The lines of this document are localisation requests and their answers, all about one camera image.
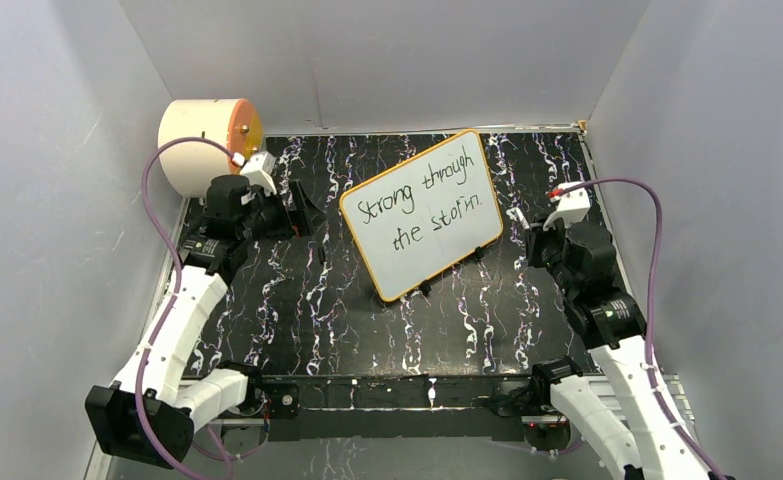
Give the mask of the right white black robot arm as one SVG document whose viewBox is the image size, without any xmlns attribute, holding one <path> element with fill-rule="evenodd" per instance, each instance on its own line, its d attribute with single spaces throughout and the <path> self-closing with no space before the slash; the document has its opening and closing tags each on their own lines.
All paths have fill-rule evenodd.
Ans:
<svg viewBox="0 0 783 480">
<path fill-rule="evenodd" d="M 568 357 L 533 366 L 528 390 L 544 414 L 559 413 L 579 431 L 614 479 L 724 479 L 676 412 L 648 350 L 637 301 L 615 280 L 616 250 L 604 227 L 587 222 L 526 232 L 530 266 L 546 270 L 565 316 L 601 368 L 620 410 L 596 394 Z"/>
</svg>

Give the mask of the yellow framed whiteboard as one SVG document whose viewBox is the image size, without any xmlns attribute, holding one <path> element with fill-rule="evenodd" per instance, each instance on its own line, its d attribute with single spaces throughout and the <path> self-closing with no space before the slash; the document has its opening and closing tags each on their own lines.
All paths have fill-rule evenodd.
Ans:
<svg viewBox="0 0 783 480">
<path fill-rule="evenodd" d="M 473 129 L 349 189 L 339 208 L 384 302 L 498 240 L 504 229 L 485 149 Z"/>
</svg>

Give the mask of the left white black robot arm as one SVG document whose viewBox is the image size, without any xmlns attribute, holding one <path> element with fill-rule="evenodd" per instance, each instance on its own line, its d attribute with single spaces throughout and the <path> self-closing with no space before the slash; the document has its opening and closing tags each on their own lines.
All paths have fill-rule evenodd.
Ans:
<svg viewBox="0 0 783 480">
<path fill-rule="evenodd" d="M 85 410 L 101 451 L 173 469 L 194 435 L 227 412 L 270 414 L 278 389 L 259 367 L 224 360 L 182 386 L 204 326 L 260 240 L 309 237 L 325 220 L 302 183 L 291 180 L 292 204 L 241 175 L 214 178 L 203 210 L 170 247 L 173 276 L 142 341 L 108 386 L 95 385 Z"/>
</svg>

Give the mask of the white black whiteboard marker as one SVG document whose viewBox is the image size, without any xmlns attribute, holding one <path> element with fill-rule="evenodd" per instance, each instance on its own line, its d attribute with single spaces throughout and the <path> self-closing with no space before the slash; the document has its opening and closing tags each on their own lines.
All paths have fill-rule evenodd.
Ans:
<svg viewBox="0 0 783 480">
<path fill-rule="evenodd" d="M 518 207 L 510 208 L 506 211 L 507 215 L 517 223 L 523 230 L 530 229 L 530 224 L 523 212 Z"/>
</svg>

